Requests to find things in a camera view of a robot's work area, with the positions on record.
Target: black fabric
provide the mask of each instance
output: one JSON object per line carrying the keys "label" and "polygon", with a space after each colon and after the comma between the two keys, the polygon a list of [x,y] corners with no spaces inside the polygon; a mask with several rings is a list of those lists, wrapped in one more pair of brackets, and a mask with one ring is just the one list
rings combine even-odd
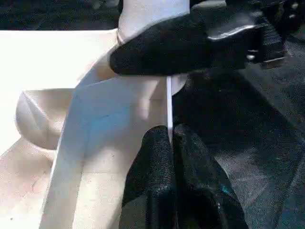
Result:
{"label": "black fabric", "polygon": [[[140,225],[134,225],[134,228],[172,229],[175,216],[175,175],[173,151],[165,126],[154,127],[143,137],[142,147],[126,177],[122,214],[129,202],[143,196],[145,220]],[[139,217],[137,212],[140,207],[135,206],[129,210],[136,212],[135,218]],[[122,219],[128,219],[121,216],[120,228],[126,228]]]}
{"label": "black fabric", "polygon": [[198,4],[190,14],[152,25],[118,47],[110,56],[110,67],[125,75],[244,68],[252,37],[264,27],[258,20],[262,14],[253,11],[240,5],[206,8]]}
{"label": "black fabric", "polygon": [[173,97],[173,115],[224,169],[249,228],[304,228],[304,139],[242,75],[191,75]]}
{"label": "black fabric", "polygon": [[248,228],[227,175],[200,137],[179,125],[173,140],[174,154],[165,126],[145,134],[126,177],[120,229]]}
{"label": "black fabric", "polygon": [[189,228],[190,221],[203,229],[248,228],[226,173],[201,138],[187,126],[178,125],[173,146],[180,228]]}

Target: white surface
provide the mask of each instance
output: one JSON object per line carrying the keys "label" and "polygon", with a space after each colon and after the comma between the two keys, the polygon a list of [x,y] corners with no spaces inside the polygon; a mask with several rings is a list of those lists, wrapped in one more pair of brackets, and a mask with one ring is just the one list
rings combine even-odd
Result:
{"label": "white surface", "polygon": [[23,91],[16,109],[16,127],[26,140],[55,155],[74,88]]}
{"label": "white surface", "polygon": [[19,138],[14,118],[24,90],[74,88],[116,43],[112,31],[0,31],[0,155]]}
{"label": "white surface", "polygon": [[[2,228],[39,227],[52,166],[44,152],[21,138],[17,131],[15,112],[21,92],[74,88],[94,63],[115,44],[116,30],[0,31]],[[96,79],[105,76],[105,71],[99,71],[98,66],[94,73]]]}
{"label": "white surface", "polygon": [[52,162],[21,138],[0,156],[0,225],[36,229]]}
{"label": "white surface", "polygon": [[75,91],[40,229],[117,228],[125,176],[143,135],[172,125],[167,89],[165,77],[116,77]]}

